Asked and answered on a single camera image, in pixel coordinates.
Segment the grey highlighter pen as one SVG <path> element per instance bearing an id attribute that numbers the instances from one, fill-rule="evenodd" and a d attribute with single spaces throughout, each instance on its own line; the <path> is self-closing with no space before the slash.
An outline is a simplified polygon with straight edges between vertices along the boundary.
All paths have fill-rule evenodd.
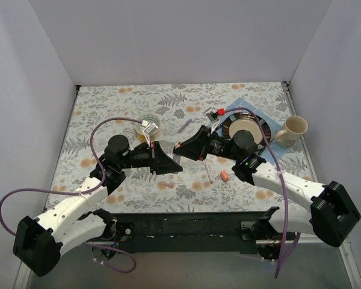
<path id="1" fill-rule="evenodd" d="M 178 148 L 180 146 L 180 144 L 178 143 L 173 150 L 175 150 L 176 148 Z M 181 164 L 181 156 L 176 154 L 175 152 L 173 152 L 173 161 L 177 164 Z"/>

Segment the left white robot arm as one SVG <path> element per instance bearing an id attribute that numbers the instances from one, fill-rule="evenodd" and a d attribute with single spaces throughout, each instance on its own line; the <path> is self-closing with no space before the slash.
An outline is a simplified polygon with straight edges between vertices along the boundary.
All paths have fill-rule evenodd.
<path id="1" fill-rule="evenodd" d="M 122 184 L 124 169 L 148 167 L 154 175 L 183 170 L 157 141 L 131 149 L 124 135 L 109 139 L 100 162 L 79 186 L 78 194 L 33 219 L 26 216 L 19 222 L 13 253 L 37 276 L 48 274 L 65 253 L 90 239 L 115 238 L 116 217 L 103 209 L 92 211 L 91 207 Z"/>

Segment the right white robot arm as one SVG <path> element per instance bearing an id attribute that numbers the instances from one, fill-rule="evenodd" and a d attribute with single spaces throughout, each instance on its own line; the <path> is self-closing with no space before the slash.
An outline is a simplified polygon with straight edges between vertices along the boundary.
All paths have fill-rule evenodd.
<path id="1" fill-rule="evenodd" d="M 202 161 L 207 155 L 234 160 L 232 170 L 242 182 L 286 196 L 304 208 L 288 217 L 279 216 L 275 210 L 261 218 L 260 231 L 265 238 L 274 239 L 283 231 L 304 233 L 339 247 L 361 219 L 345 187 L 336 181 L 322 184 L 279 172 L 274 164 L 256 155 L 256 147 L 246 130 L 226 140 L 201 126 L 194 136 L 175 146 L 173 153 L 194 161 Z"/>

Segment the purple pen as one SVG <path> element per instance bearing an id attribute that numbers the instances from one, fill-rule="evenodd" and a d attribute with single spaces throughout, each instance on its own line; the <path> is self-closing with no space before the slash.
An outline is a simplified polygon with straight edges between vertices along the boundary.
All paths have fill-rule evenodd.
<path id="1" fill-rule="evenodd" d="M 181 133 L 193 120 L 188 119 L 177 131 L 177 133 Z"/>

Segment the orange pen cap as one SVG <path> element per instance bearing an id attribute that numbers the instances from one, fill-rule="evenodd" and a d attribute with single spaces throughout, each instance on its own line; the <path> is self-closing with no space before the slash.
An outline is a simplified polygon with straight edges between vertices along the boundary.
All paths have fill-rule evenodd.
<path id="1" fill-rule="evenodd" d="M 224 182 L 227 182 L 230 178 L 229 178 L 229 175 L 227 174 L 227 172 L 225 170 L 222 170 L 220 172 L 220 176 L 221 176 L 221 179 L 224 181 Z"/>

